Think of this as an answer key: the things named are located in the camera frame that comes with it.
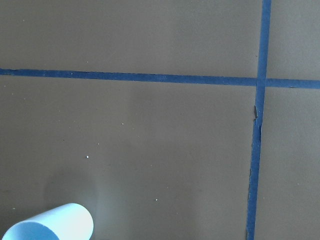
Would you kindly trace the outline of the blue cup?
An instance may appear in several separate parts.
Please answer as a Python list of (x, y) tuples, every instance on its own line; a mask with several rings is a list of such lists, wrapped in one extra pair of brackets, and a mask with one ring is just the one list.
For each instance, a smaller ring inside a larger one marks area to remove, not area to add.
[(68, 203), (11, 226), (4, 240), (89, 240), (94, 231), (90, 212), (78, 203)]

